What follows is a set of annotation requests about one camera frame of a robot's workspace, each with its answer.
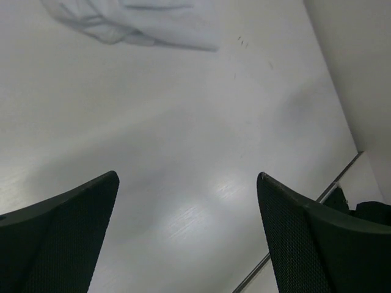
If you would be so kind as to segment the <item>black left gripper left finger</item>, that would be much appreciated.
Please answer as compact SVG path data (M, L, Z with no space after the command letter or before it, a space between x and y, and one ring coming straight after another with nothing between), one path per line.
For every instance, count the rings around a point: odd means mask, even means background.
M1 215L1 292L87 292L119 184L110 171Z

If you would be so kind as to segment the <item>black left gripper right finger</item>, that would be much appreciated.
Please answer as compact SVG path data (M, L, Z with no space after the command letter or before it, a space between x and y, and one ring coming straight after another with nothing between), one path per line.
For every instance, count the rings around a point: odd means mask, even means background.
M257 195L280 292L389 292L390 206L317 203L266 173ZM302 213L313 244L304 239Z

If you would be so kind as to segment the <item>white skirt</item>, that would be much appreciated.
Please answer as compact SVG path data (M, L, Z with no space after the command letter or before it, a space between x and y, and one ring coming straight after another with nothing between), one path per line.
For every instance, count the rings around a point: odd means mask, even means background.
M42 1L61 24L105 44L220 47L212 1Z

